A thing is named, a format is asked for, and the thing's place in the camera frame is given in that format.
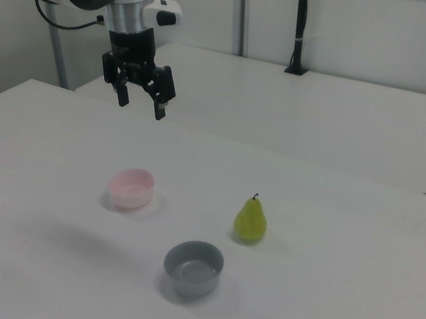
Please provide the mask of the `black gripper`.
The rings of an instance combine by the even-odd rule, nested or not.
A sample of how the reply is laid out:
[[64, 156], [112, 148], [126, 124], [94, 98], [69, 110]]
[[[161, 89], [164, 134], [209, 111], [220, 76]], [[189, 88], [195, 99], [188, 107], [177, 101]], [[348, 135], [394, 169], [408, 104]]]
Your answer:
[[153, 100], [155, 119], [162, 120], [176, 91], [171, 68], [155, 67], [154, 32], [151, 28], [130, 34], [110, 31], [112, 50], [102, 55], [102, 67], [104, 80], [116, 92], [119, 106], [129, 104], [126, 83], [135, 83]]

